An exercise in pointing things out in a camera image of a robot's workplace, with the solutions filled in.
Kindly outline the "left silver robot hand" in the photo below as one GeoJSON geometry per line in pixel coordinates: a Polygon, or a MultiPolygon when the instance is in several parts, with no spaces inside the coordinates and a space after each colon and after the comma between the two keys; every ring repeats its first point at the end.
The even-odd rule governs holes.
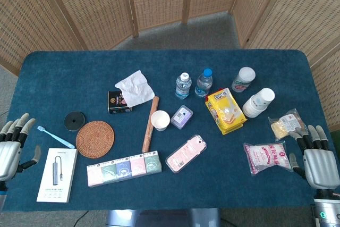
{"type": "Polygon", "coordinates": [[[35,121],[36,119],[29,118],[29,113],[25,113],[14,121],[8,121],[1,128],[1,183],[39,162],[41,147],[37,145],[33,158],[20,163],[24,144],[35,121]]]}

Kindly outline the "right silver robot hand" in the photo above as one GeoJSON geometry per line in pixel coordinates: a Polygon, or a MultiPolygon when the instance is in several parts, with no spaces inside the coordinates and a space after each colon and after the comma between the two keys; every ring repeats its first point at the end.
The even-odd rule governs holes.
{"type": "Polygon", "coordinates": [[[307,129],[296,128],[288,133],[297,142],[304,168],[299,167],[296,155],[290,153],[289,162],[294,172],[315,189],[334,190],[339,187],[339,172],[328,138],[321,126],[309,125],[307,129]]]}

